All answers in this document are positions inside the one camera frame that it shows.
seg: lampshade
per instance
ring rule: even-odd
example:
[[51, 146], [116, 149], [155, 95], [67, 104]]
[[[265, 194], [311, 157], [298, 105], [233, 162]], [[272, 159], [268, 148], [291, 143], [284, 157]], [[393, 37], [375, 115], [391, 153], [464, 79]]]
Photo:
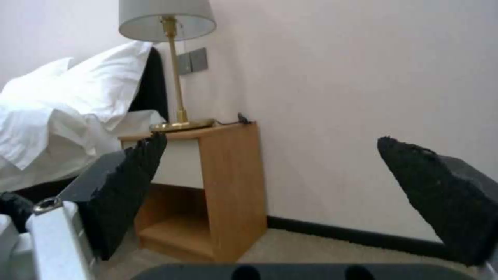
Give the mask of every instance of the lampshade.
[[120, 33], [139, 41], [167, 41], [162, 16], [176, 18], [176, 41], [200, 37], [216, 28], [209, 0], [120, 0]]

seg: lamp stand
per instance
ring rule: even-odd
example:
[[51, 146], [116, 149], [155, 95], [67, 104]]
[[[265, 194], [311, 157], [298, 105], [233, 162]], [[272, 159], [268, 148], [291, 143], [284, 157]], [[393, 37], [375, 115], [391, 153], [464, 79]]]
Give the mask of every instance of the lamp stand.
[[183, 130], [193, 130], [199, 128], [210, 127], [214, 124], [214, 119], [202, 119], [189, 121], [187, 117], [187, 111], [183, 107], [183, 97], [182, 88], [180, 86], [180, 77], [178, 75], [178, 59], [176, 57], [176, 19], [174, 17], [162, 17], [161, 23], [163, 26], [164, 33], [168, 37], [169, 49], [171, 51], [171, 62], [173, 64], [173, 76], [175, 79], [175, 90], [176, 90], [176, 123], [162, 123], [158, 125], [153, 125], [150, 130], [153, 132], [175, 132]]

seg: table lamp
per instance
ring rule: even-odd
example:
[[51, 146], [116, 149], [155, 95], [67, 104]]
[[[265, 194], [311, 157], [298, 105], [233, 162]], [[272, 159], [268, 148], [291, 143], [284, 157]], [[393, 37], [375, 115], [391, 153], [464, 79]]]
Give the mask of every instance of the table lamp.
[[175, 41], [213, 32], [216, 23], [209, 0], [120, 0], [120, 33], [130, 39], [169, 42], [177, 101], [177, 122], [151, 127], [174, 132], [212, 126], [213, 119], [190, 121], [183, 106]]

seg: dark headboard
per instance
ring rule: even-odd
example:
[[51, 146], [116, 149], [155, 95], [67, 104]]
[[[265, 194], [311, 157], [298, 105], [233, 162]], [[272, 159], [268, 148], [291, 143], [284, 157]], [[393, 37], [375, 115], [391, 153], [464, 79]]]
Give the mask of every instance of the dark headboard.
[[156, 110], [168, 122], [168, 100], [161, 56], [151, 48], [145, 65], [138, 93], [129, 107], [129, 112]]

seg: beige carpet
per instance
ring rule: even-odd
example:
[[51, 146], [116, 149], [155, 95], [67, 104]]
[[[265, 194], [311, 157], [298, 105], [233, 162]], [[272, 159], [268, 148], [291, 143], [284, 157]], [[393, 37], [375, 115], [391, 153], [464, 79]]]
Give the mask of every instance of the beige carpet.
[[[147, 249], [139, 249], [129, 233], [117, 253], [99, 266], [98, 279], [125, 280], [139, 272], [178, 260]], [[270, 229], [239, 260], [240, 263], [391, 263], [434, 264], [475, 277], [475, 269], [440, 259], [356, 245], [335, 239]]]

